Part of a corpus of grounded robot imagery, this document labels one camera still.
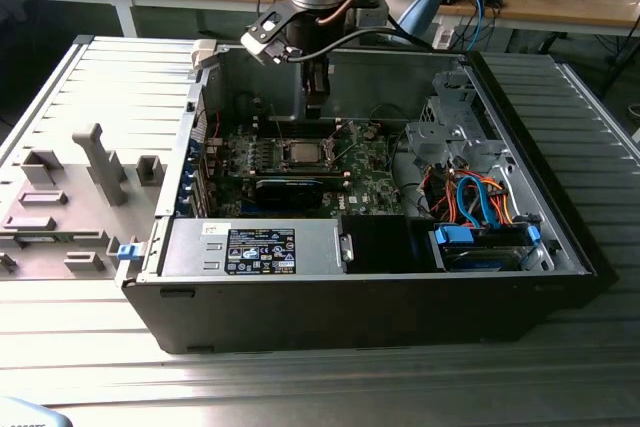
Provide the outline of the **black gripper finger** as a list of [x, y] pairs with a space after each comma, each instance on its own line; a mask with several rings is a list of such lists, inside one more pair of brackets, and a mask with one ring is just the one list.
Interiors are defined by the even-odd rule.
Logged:
[[329, 61], [317, 58], [304, 63], [305, 117], [317, 120], [331, 93]]

